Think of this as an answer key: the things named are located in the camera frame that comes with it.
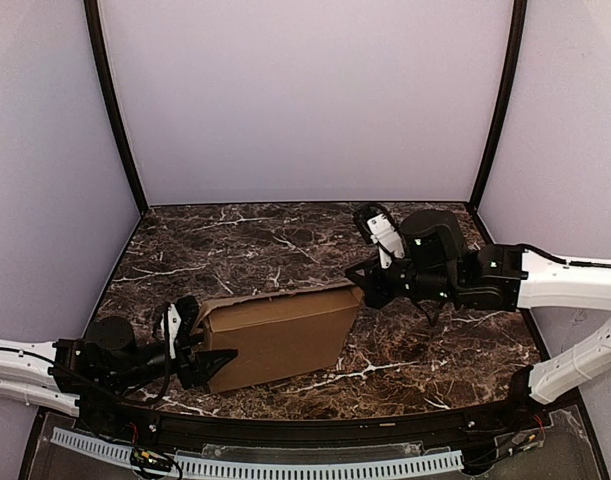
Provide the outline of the brown cardboard box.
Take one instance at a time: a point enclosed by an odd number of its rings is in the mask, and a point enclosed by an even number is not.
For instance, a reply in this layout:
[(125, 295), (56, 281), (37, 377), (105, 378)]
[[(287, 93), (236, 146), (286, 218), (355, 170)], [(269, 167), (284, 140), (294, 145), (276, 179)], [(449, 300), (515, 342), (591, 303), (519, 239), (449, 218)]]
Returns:
[(237, 390), (335, 365), (362, 303), (363, 291), (351, 282), (204, 302), (198, 324), (206, 348), (238, 352), (210, 379), (209, 391)]

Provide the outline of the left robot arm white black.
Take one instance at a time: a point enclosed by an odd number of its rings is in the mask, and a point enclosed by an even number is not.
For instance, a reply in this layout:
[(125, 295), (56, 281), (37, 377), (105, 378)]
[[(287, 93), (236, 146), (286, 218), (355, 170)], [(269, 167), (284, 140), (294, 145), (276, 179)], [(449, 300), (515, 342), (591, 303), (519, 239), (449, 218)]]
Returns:
[(189, 320), (174, 307), (164, 311), (153, 334), (153, 342), (139, 346), (131, 323), (111, 316), (79, 339), (0, 339), (0, 396), (77, 417), (85, 404), (129, 404), (134, 391), (161, 379), (161, 391), (144, 402), (149, 405), (166, 395), (173, 377), (185, 390), (203, 387), (238, 355), (236, 349), (197, 351), (202, 336), (191, 333)]

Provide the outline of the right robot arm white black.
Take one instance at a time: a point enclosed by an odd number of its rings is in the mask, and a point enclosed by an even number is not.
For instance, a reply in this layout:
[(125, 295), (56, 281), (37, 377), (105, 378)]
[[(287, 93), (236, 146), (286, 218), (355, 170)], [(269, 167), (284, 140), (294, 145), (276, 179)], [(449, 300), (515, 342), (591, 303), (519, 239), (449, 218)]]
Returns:
[[(566, 259), (527, 244), (488, 244), (471, 250), (456, 216), (417, 211), (397, 222), (371, 202), (353, 214), (376, 257), (345, 271), (365, 303), (381, 309), (398, 297), (483, 311), (568, 307), (611, 315), (611, 260)], [(508, 401), (535, 408), (611, 370), (611, 316), (557, 356), (529, 365), (511, 379)]]

